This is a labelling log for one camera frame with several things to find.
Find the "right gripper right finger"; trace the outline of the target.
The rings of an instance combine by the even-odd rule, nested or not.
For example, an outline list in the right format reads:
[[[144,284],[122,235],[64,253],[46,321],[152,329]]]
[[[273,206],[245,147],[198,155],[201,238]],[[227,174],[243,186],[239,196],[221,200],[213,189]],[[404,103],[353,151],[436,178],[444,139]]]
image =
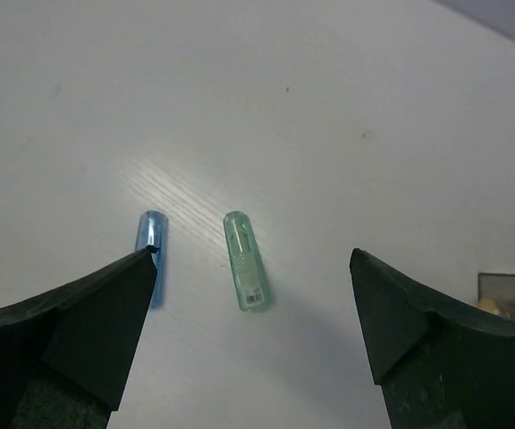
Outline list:
[[[393,428],[515,428],[515,322],[350,257],[374,383]]]

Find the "green correction tape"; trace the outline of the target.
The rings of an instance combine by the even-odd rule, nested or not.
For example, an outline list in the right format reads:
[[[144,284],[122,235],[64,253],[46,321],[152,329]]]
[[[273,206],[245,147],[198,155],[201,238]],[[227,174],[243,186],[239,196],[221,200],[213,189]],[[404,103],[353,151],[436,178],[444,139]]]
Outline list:
[[[273,298],[250,219],[243,212],[233,211],[225,215],[223,225],[239,308],[250,313],[265,312]]]

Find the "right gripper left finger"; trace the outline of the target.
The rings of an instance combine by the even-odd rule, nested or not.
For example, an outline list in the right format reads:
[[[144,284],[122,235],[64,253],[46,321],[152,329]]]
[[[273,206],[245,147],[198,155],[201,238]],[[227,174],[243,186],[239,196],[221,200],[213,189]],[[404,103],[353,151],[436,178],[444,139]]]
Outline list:
[[[155,286],[147,247],[0,308],[0,428],[105,428]]]

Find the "blue correction tape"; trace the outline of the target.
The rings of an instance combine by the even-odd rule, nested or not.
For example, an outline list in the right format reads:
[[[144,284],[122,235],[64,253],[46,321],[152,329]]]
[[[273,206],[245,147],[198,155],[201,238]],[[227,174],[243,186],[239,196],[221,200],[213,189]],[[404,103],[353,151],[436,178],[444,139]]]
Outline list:
[[[165,266],[167,254],[168,218],[162,212],[148,210],[139,219],[135,249],[151,247],[151,254],[156,268],[156,280],[150,300],[150,308],[158,309],[164,304]]]

